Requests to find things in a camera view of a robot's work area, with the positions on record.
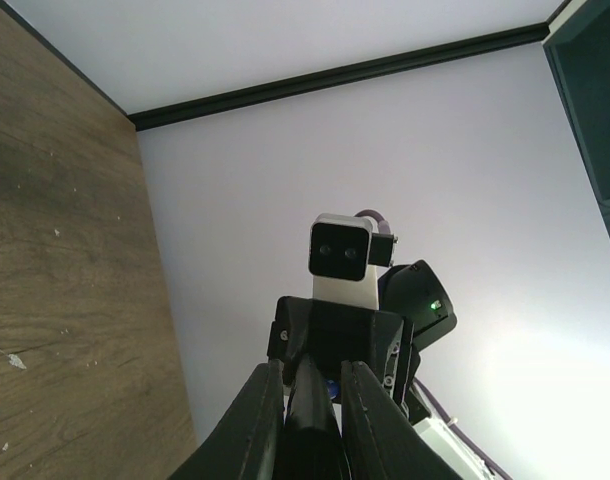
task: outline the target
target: black baseboard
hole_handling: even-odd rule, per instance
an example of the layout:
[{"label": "black baseboard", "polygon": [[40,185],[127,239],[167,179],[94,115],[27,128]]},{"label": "black baseboard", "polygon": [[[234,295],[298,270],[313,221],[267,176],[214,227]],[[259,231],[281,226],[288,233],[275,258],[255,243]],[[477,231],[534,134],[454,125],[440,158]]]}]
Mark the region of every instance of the black baseboard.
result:
[{"label": "black baseboard", "polygon": [[129,119],[136,126],[136,131],[162,127],[324,88],[539,42],[548,34],[548,25],[539,23],[155,108],[129,115]]},{"label": "black baseboard", "polygon": [[100,94],[105,100],[107,100],[110,104],[114,106],[119,112],[123,115],[127,116],[125,110],[123,110],[118,104],[112,100],[105,92],[103,92],[98,86],[92,82],[87,75],[81,72],[76,65],[70,62],[65,55],[58,51],[58,49],[49,43],[45,37],[43,37],[40,33],[36,31],[34,27],[32,27],[27,21],[21,17],[16,10],[10,7],[5,0],[0,0],[0,9],[3,10],[7,15],[9,15],[16,23],[18,23],[24,30],[27,31],[32,37],[40,42],[45,48],[47,48],[52,54],[56,56],[61,62],[69,67],[76,75],[78,75],[81,79],[85,81],[90,87],[92,87],[98,94]]}]

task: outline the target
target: purple cable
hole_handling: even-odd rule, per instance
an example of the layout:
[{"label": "purple cable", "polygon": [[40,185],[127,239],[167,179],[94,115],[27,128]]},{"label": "purple cable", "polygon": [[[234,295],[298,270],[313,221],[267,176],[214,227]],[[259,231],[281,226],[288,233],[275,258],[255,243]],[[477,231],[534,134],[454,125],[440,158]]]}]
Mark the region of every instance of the purple cable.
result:
[{"label": "purple cable", "polygon": [[[421,382],[419,379],[414,378],[414,383],[416,383],[416,385],[418,385],[418,388],[420,388],[423,391],[423,393],[425,394],[427,399],[430,401],[430,403],[434,406],[434,408],[438,412],[438,415],[441,417],[441,419],[446,424],[449,424],[449,421],[451,420],[449,414],[447,413],[447,411],[445,411],[443,406],[438,402],[438,400],[432,394],[432,392],[430,392],[429,389],[425,385],[423,385],[423,382]],[[465,445],[467,445],[476,455],[481,457],[481,459],[485,462],[485,464],[487,465],[488,468],[491,468],[494,472],[498,473],[505,480],[512,480],[512,477],[510,477],[509,474],[505,470],[503,470],[494,460],[492,460],[490,457],[488,457],[485,452],[483,452],[480,448],[478,448],[478,446],[474,442],[472,442],[467,435],[465,435],[465,432],[463,432],[455,424],[449,425],[448,428],[452,432],[454,432],[454,434]]]},{"label": "purple cable", "polygon": [[391,233],[392,233],[392,231],[389,228],[389,222],[387,220],[385,220],[385,217],[383,217],[376,210],[361,210],[354,216],[373,218],[374,220],[376,220],[376,223],[378,224],[378,233],[386,233],[388,235],[391,235]]}]

